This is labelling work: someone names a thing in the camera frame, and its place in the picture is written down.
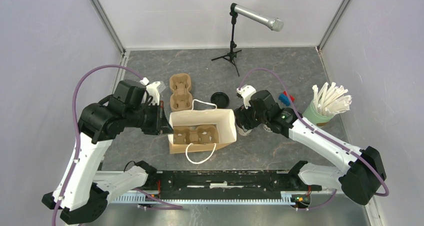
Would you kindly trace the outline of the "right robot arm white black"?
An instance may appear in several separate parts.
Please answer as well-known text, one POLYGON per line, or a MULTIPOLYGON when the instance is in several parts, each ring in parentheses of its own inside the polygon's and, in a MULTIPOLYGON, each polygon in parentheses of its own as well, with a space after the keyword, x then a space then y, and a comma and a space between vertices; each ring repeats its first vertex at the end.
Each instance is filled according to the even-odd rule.
POLYGON ((332 163, 320 166, 300 161, 291 170, 289 184, 295 190, 307 185, 342 191, 357 204, 366 205, 374 196, 387 196, 386 172, 380 153, 346 143, 325 132, 293 108, 281 108, 267 90, 250 85, 237 89, 243 105, 235 109, 235 122, 241 135, 258 126, 299 142, 332 163))

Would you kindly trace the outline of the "brown paper bag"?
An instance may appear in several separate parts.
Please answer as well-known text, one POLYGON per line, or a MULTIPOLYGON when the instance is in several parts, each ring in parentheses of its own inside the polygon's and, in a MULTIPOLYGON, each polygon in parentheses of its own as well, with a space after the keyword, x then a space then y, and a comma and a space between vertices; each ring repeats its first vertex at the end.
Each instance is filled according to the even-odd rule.
POLYGON ((208 161, 214 153, 237 141, 235 114, 231 109, 219 109, 216 104, 194 99, 212 109, 195 110, 193 107, 172 112, 169 123, 173 133, 168 135, 169 153, 184 154, 192 164, 208 161), (194 152, 210 152, 201 161, 194 161, 189 154, 194 152))

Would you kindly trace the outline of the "white paper cup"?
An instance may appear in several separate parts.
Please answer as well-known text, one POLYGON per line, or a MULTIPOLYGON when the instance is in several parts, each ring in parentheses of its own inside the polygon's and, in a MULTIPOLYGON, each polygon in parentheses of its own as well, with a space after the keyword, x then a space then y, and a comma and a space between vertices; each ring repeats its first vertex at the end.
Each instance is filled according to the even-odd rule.
POLYGON ((263 124, 262 127, 266 132, 273 132, 273 130, 270 127, 268 127, 266 124, 263 124))
POLYGON ((238 134, 239 135, 241 135, 241 136, 247 136, 247 135, 249 135, 252 132, 252 129, 248 130, 248 129, 237 127, 237 131, 238 131, 238 134))

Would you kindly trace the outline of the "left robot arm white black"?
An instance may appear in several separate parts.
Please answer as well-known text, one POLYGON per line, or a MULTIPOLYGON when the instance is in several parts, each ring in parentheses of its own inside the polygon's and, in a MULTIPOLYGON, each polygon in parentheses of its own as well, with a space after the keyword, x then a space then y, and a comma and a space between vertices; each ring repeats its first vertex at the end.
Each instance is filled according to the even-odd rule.
POLYGON ((42 198, 64 223, 93 222, 122 194, 156 186, 156 169, 144 161, 104 181, 94 182, 94 177, 107 149, 124 129, 139 128, 146 135, 173 133, 160 99, 164 89, 161 81, 122 80, 113 94, 83 109, 65 174, 56 190, 42 198))

